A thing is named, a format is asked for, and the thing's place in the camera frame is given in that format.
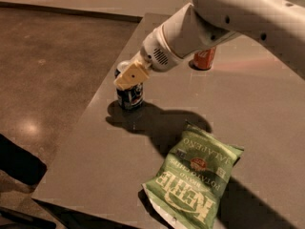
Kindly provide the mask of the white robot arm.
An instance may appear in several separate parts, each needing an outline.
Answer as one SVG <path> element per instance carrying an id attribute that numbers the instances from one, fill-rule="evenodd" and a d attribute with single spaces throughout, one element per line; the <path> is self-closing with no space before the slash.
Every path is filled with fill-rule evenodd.
<path id="1" fill-rule="evenodd" d="M 305 75 L 304 7 L 287 0 L 192 0 L 153 29 L 114 85 L 127 90 L 149 79 L 151 71 L 167 72 L 190 54 L 240 34 Z"/>

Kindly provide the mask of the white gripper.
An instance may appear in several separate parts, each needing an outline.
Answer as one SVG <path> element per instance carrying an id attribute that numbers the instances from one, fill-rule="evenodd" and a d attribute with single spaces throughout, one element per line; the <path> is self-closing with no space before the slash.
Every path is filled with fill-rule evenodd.
<path id="1" fill-rule="evenodd" d="M 149 71 L 144 67 L 147 62 L 153 71 L 167 72 L 182 62 L 167 44 L 163 33 L 163 26 L 154 29 L 143 41 L 140 52 L 130 61 L 118 64 L 119 75 L 113 84 L 119 90 L 125 91 L 149 78 Z"/>

